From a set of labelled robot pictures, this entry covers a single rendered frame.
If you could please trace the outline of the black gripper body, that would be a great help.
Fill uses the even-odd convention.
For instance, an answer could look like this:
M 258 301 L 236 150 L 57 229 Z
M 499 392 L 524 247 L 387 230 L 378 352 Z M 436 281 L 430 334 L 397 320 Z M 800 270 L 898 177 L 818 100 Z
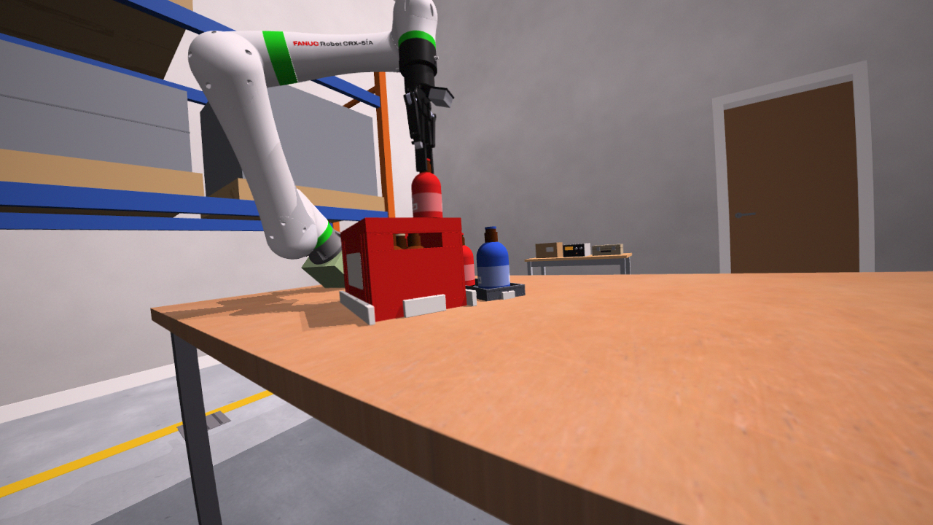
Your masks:
M 434 86 L 434 71 L 426 64 L 411 64 L 404 71 L 405 94 L 414 92 L 417 98 L 418 111 L 422 111 L 422 98 L 426 97 L 426 90 Z

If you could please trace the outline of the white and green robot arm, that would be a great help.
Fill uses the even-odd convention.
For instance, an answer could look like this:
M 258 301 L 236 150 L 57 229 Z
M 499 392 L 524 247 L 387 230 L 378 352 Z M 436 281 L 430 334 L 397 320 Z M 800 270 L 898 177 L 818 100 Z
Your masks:
M 426 64 L 436 76 L 436 29 L 432 0 L 396 0 L 391 32 L 211 31 L 191 41 L 191 73 L 230 141 L 266 241 L 279 257 L 309 256 L 314 265 L 323 265 L 341 252 L 341 242 L 339 230 L 294 185 L 267 88 L 337 74 L 397 71 L 404 76 L 411 64 Z

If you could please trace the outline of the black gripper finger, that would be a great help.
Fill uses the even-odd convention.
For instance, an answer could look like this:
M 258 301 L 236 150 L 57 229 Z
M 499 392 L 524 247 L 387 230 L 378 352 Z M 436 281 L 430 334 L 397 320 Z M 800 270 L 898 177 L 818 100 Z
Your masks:
M 430 102 L 427 102 L 426 108 L 427 117 L 424 117 L 424 143 L 426 143 L 426 158 L 430 159 L 432 173 L 434 175 L 432 147 L 434 147 L 434 122 L 436 122 L 437 116 L 436 114 L 431 114 L 432 104 Z
M 427 171 L 426 143 L 424 143 L 424 116 L 426 116 L 426 97 L 422 98 L 422 111 L 418 111 L 417 98 L 415 98 L 414 92 L 403 94 L 403 97 L 406 104 L 410 138 L 414 140 L 411 141 L 411 145 L 415 146 L 416 171 Z

